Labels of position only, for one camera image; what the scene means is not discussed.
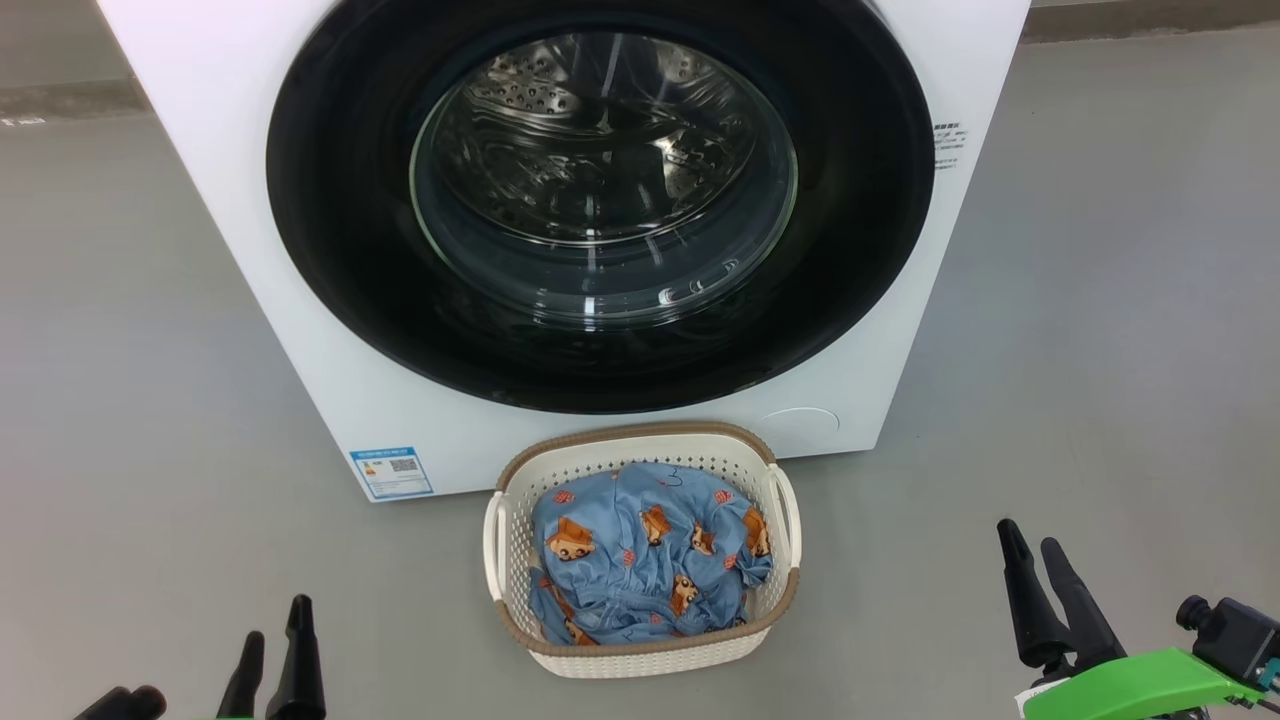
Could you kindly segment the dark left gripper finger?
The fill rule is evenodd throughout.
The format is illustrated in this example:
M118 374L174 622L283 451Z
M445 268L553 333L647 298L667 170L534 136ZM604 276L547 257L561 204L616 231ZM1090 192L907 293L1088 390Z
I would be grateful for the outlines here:
M266 719L325 719L326 700L312 600L297 594L285 623L287 650Z
M265 635L250 632L220 703L216 719L253 719L265 660Z

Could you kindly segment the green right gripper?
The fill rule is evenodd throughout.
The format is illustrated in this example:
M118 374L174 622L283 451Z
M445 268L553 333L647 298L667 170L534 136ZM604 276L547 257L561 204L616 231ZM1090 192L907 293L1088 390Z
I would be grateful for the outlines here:
M1189 708L1260 703L1263 692L1194 655L1167 648L1128 656L1087 584L1055 538L1041 541L1050 584L1066 616L1059 620L1036 573L1036 559L1012 519L997 523L1012 632L1019 660L1033 669L1060 669L1070 652L1075 676L1015 697L1023 719L1148 719Z

